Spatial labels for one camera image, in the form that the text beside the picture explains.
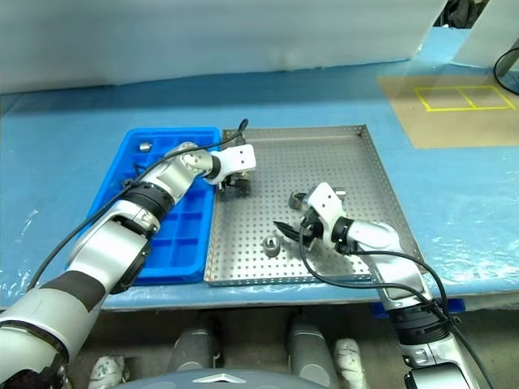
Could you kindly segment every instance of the wire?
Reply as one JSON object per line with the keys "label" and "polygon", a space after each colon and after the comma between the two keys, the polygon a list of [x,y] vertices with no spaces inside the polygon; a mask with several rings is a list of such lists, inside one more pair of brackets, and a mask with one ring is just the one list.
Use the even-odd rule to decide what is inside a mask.
{"label": "wire", "polygon": [[[349,283],[349,282],[336,282],[334,280],[329,279],[328,277],[322,276],[317,271],[311,268],[310,264],[307,260],[307,255],[305,251],[305,247],[303,244],[303,238],[304,238],[304,228],[301,226],[299,229],[299,239],[298,239],[298,245],[299,245],[299,254],[301,255],[302,263],[304,264],[305,268],[308,270],[310,274],[312,274],[317,280],[320,280],[326,284],[334,285],[339,288],[348,288],[348,289],[386,289],[386,288],[395,288],[395,289],[403,289],[406,290],[413,295],[415,295],[421,302],[424,304],[430,305],[433,301],[427,300],[421,293],[419,293],[416,289],[411,288],[407,285],[403,284],[394,284],[394,283],[387,283],[387,284],[355,284],[355,283]],[[449,327],[452,329],[453,334],[461,341],[463,346],[466,348],[467,352],[470,354],[472,359],[474,359],[474,362],[478,366],[478,369],[481,371],[481,374],[485,378],[485,381],[487,381],[487,384],[490,389],[495,389],[494,383],[491,381],[491,378],[487,372],[487,369],[485,368],[485,365],[481,361],[481,358],[479,358],[479,355],[474,351],[472,346],[470,345],[469,341],[465,338],[463,333],[461,333],[460,328],[456,325],[456,322],[451,317],[449,311],[448,311],[448,299],[447,299],[447,293],[445,292],[445,287],[438,276],[438,273],[428,264],[420,261],[419,259],[413,257],[412,255],[408,255],[405,253],[399,253],[396,251],[384,251],[384,250],[372,250],[372,251],[355,251],[349,253],[349,255],[393,255],[397,257],[402,257],[405,259],[408,259],[414,263],[417,263],[418,265],[425,268],[427,271],[429,271],[435,280],[438,289],[440,290],[442,303],[443,303],[443,311],[436,305],[431,304],[431,310],[438,316],[438,318],[446,323],[448,323]]]}
{"label": "wire", "polygon": [[163,162],[166,162],[167,160],[170,160],[171,158],[174,158],[176,156],[179,156],[181,154],[185,154],[187,152],[197,152],[199,150],[203,150],[203,149],[206,149],[206,148],[211,148],[211,147],[218,147],[218,146],[221,146],[223,144],[226,144],[228,142],[232,142],[233,140],[235,140],[239,135],[241,135],[243,133],[243,131],[245,131],[245,129],[247,128],[249,124],[249,121],[248,119],[243,119],[242,122],[240,123],[240,125],[238,126],[238,130],[232,134],[228,139],[226,140],[222,140],[221,142],[216,142],[216,143],[211,143],[211,144],[207,144],[205,146],[197,146],[197,147],[190,147],[190,148],[186,148],[186,149],[183,149],[183,150],[177,150],[176,152],[172,152],[171,154],[167,155],[167,156],[163,156],[162,158],[159,158],[158,160],[156,160],[154,163],[152,163],[151,165],[149,165],[139,176],[137,176],[137,178],[133,181],[130,181],[128,183],[128,185],[126,187],[124,187],[121,191],[119,191],[114,197],[112,197],[110,200],[108,200],[101,208],[99,208],[96,213],[94,213],[93,215],[91,215],[89,218],[87,218],[83,223],[81,223],[80,225],[78,225],[75,229],[73,229],[66,237],[64,237],[56,247],[54,247],[54,249],[50,252],[49,255],[47,255],[47,258],[45,258],[45,260],[41,263],[41,265],[38,267],[38,269],[36,270],[36,272],[34,273],[34,276],[32,276],[31,278],[31,282],[29,282],[29,285],[27,287],[27,292],[31,289],[33,289],[36,284],[38,283],[38,280],[40,279],[41,275],[43,274],[43,272],[45,271],[45,269],[49,266],[50,262],[54,259],[54,257],[62,250],[62,248],[64,246],[66,246],[66,244],[68,242],[71,241],[71,239],[77,235],[77,233],[79,231],[81,231],[82,229],[84,229],[87,225],[91,224],[91,223],[94,223],[96,222],[96,220],[98,220],[101,216],[103,216],[103,214],[107,211],[107,209],[113,204],[115,203],[121,196],[123,196],[127,191],[130,190],[130,188],[134,187],[136,184],[138,184],[142,179],[143,177],[145,177],[149,172],[151,172],[152,170],[154,170],[158,165],[160,165],[161,163]]}
{"label": "wire", "polygon": [[500,78],[498,77],[497,75],[497,66],[500,64],[500,62],[503,60],[504,57],[506,57],[507,55],[509,55],[510,53],[513,53],[514,51],[518,51],[519,50],[519,46],[518,47],[514,47],[512,49],[510,49],[509,51],[507,51],[506,53],[502,54],[499,58],[497,58],[497,61],[495,61],[495,64],[494,64],[494,69],[492,69],[492,74],[494,75],[494,78],[495,78],[495,81],[505,90],[505,91],[508,91],[516,96],[519,96],[519,92],[518,91],[514,91],[513,89],[511,89],[510,87],[508,87],[507,85],[505,85],[503,83],[503,81],[500,80]]}

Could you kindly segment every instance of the silver arm segment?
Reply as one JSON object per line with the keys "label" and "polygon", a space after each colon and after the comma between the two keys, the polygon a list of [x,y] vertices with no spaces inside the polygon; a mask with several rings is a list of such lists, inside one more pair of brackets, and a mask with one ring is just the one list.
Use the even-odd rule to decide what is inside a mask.
{"label": "silver arm segment", "polygon": [[[320,183],[304,202],[323,225],[323,241],[335,250],[383,250],[402,253],[395,229],[383,223],[348,219],[332,187]],[[393,255],[362,257],[379,283],[409,286],[431,300],[431,293],[418,266]],[[417,389],[478,389],[479,385],[461,353],[456,338],[437,323],[438,318],[413,294],[402,289],[377,289],[397,331],[405,363],[412,368],[406,385]]]}
{"label": "silver arm segment", "polygon": [[[182,143],[171,152],[196,147]],[[251,145],[199,150],[165,160],[129,189],[74,245],[68,268],[0,314],[0,387],[32,377],[53,384],[75,358],[109,294],[128,289],[161,220],[198,176],[216,185],[255,168]]]}

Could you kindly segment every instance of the blue plastic tray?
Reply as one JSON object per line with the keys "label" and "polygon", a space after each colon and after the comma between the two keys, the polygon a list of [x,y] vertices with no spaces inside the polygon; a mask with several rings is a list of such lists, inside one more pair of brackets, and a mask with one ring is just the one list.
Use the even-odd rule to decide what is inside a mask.
{"label": "blue plastic tray", "polygon": [[[168,150],[182,142],[205,145],[220,141],[221,132],[213,127],[137,128],[122,140],[117,155],[90,208],[93,214],[106,200],[122,189],[122,182],[135,178],[134,164],[148,167]],[[139,145],[150,142],[150,152]],[[135,284],[177,284],[199,282],[204,278],[208,239],[212,221],[215,186],[197,178],[186,195],[161,223],[152,238],[152,252]]]}

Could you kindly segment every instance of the perforated metal sheet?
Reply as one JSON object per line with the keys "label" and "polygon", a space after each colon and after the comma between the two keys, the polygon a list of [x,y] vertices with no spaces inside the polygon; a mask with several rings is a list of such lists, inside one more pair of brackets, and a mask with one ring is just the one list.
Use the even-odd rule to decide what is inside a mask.
{"label": "perforated metal sheet", "polygon": [[[320,182],[346,188],[343,207],[352,219],[381,221],[400,234],[402,248],[421,258],[366,126],[254,129],[256,171],[251,195],[234,190],[217,195],[205,281],[212,285],[315,282],[298,254],[298,244],[277,231],[274,220],[298,227],[301,213],[289,208],[292,191],[307,192]],[[269,258],[262,241],[281,239]],[[342,280],[369,280],[358,257],[343,257],[318,242],[308,255],[321,274]]]}

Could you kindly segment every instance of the table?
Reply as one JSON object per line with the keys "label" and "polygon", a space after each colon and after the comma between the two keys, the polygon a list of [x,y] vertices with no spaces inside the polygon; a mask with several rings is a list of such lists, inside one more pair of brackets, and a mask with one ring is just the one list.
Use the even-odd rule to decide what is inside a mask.
{"label": "table", "polygon": [[[419,55],[404,62],[3,96],[0,306],[24,294],[40,261],[82,221],[128,130],[231,128],[242,118],[251,127],[367,124],[422,253],[449,296],[519,290],[517,147],[415,150],[376,80],[486,74],[448,64],[465,36],[463,30],[433,28]],[[63,270],[68,252],[54,260],[43,280]],[[323,284],[185,284],[131,288],[109,297],[105,308],[375,299],[374,291]]]}

